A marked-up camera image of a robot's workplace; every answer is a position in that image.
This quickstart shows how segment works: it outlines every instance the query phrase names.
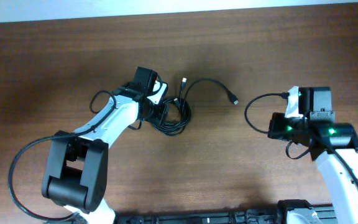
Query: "green led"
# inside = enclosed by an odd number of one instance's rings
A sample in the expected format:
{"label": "green led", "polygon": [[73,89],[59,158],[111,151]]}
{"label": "green led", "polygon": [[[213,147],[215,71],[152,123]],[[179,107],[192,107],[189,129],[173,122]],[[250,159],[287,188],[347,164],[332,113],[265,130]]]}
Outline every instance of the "green led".
{"label": "green led", "polygon": [[329,134],[334,134],[334,133],[335,133],[335,129],[330,128],[330,129],[328,129],[328,132],[329,132]]}

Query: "white wall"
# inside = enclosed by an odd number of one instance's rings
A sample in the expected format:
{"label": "white wall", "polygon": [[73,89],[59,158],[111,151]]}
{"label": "white wall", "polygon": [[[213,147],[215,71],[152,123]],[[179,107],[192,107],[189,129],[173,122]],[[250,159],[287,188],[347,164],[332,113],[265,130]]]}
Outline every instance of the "white wall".
{"label": "white wall", "polygon": [[0,22],[356,2],[354,0],[0,0]]}

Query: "brown tabletop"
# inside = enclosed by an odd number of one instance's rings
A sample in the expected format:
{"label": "brown tabletop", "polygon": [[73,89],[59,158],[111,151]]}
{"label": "brown tabletop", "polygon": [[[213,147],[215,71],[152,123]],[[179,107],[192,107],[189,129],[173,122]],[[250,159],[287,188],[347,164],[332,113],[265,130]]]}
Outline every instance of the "brown tabletop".
{"label": "brown tabletop", "polygon": [[[200,83],[194,114],[180,136],[144,124],[125,130],[109,152],[105,198],[118,212],[250,208],[301,198],[330,202],[316,164],[286,157],[286,142],[252,130],[244,108],[263,93],[330,86],[337,122],[358,132],[358,4],[101,17],[0,24],[0,223],[40,223],[7,191],[7,171],[31,140],[72,131],[92,118],[100,89],[130,81],[137,66],[156,70],[177,94],[180,81],[217,78],[239,98]],[[256,102],[250,119],[267,129],[285,101]],[[14,186],[42,215],[68,214],[41,196],[50,143],[22,156]],[[303,147],[294,147],[298,154]]]}

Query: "wood grain surface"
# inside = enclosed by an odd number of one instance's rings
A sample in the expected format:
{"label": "wood grain surface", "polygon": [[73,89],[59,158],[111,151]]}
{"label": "wood grain surface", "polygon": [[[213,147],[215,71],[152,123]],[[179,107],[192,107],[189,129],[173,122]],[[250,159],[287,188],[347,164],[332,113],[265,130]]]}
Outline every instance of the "wood grain surface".
{"label": "wood grain surface", "polygon": [[[85,124],[92,96],[131,80],[137,66],[158,71],[168,95],[177,93],[183,77],[211,77],[240,103],[200,83],[188,96],[194,115],[182,135],[168,138],[148,124],[125,130],[109,152],[105,198],[113,209],[193,212],[291,198],[330,202],[310,156],[287,158],[286,142],[253,131],[244,108],[258,95],[293,85],[330,86],[337,121],[358,132],[358,4],[0,24],[0,223],[40,223],[7,191],[18,150]],[[260,100],[249,116],[267,129],[274,111],[285,111],[285,101]],[[22,156],[14,186],[24,205],[60,217],[68,211],[40,191],[49,145]]]}

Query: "table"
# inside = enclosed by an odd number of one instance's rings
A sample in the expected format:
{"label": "table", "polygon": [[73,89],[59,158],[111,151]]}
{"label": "table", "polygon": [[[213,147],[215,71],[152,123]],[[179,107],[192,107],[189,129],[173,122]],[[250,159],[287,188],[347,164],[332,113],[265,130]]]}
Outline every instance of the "table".
{"label": "table", "polygon": [[[210,77],[240,103],[200,83],[188,96],[194,115],[180,136],[168,138],[149,124],[125,130],[109,152],[105,198],[117,212],[247,209],[291,198],[330,202],[310,156],[288,159],[287,143],[253,131],[244,108],[258,95],[293,85],[330,86],[336,121],[358,132],[358,4],[0,24],[0,223],[40,223],[7,191],[17,151],[85,124],[92,96],[130,81],[137,66],[156,70],[169,85],[167,95],[178,93],[183,77]],[[278,97],[262,99],[250,119],[267,129],[271,114],[285,105]],[[68,211],[40,193],[49,145],[22,156],[14,186],[34,212],[60,217]]]}

